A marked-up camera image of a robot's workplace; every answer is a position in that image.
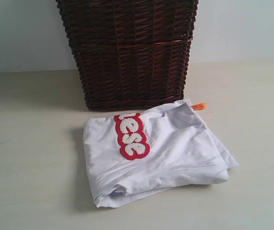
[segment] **white t-shirt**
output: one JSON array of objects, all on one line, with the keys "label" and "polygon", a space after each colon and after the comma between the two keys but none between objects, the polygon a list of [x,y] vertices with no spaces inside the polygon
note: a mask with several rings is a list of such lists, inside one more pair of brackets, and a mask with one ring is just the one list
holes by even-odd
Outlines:
[{"label": "white t-shirt", "polygon": [[86,169],[97,207],[120,207],[188,184],[217,184],[238,164],[189,100],[84,124]]}]

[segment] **woven wicker texture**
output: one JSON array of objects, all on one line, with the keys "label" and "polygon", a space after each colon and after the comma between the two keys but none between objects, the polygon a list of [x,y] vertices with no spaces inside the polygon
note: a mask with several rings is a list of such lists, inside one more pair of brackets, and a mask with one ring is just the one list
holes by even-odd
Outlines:
[{"label": "woven wicker texture", "polygon": [[198,0],[56,0],[89,108],[183,98]]}]

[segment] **orange tag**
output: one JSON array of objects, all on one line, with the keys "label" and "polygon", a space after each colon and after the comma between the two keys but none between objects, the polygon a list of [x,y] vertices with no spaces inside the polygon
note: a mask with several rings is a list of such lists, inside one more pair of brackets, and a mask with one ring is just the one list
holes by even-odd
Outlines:
[{"label": "orange tag", "polygon": [[195,104],[191,106],[193,110],[203,110],[207,107],[206,103],[201,103],[201,104]]}]

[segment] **white wall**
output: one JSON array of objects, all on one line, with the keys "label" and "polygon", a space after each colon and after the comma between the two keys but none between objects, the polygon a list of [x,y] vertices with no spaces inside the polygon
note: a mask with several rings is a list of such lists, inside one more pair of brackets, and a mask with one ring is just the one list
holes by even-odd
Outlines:
[{"label": "white wall", "polygon": [[[274,59],[273,0],[200,0],[191,62]],[[75,69],[54,0],[0,0],[0,72]]]}]

